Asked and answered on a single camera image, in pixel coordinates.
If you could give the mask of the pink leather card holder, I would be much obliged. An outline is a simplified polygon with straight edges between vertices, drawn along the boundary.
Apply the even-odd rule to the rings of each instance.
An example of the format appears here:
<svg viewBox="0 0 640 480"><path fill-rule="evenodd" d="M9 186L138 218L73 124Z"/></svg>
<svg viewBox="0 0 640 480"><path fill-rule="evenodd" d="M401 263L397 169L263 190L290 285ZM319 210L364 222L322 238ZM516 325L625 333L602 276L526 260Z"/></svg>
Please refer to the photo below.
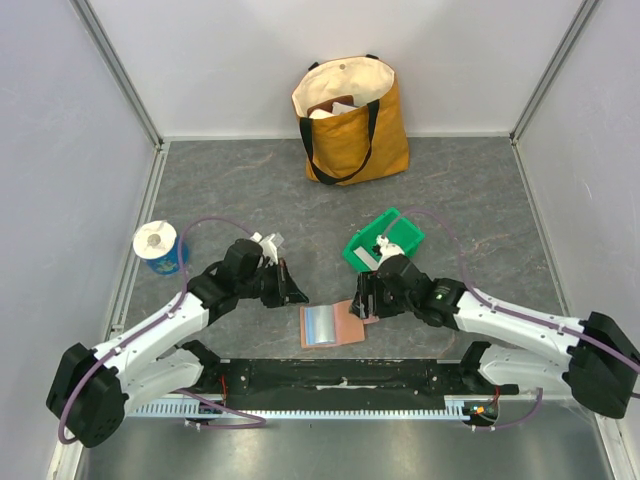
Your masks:
<svg viewBox="0 0 640 480"><path fill-rule="evenodd" d="M330 348L363 342L366 326L378 317L361 319L351 312L351 300L300 308L300 342L303 349Z"/></svg>

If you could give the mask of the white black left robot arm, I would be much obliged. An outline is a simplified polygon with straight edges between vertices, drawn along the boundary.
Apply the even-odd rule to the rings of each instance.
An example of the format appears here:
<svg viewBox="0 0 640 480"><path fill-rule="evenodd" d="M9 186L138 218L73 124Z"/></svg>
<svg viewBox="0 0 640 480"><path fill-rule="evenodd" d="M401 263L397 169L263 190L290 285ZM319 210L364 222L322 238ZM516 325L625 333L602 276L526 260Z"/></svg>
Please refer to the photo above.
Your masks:
<svg viewBox="0 0 640 480"><path fill-rule="evenodd" d="M81 343L62 355L46 406L58 418L58 439L93 448L109 438L128 414L168 393L216 388L217 355L186 342L242 300L266 308L304 304L278 249L280 234L254 234L235 241L223 260L189 280L160 310L115 338L88 348Z"/></svg>

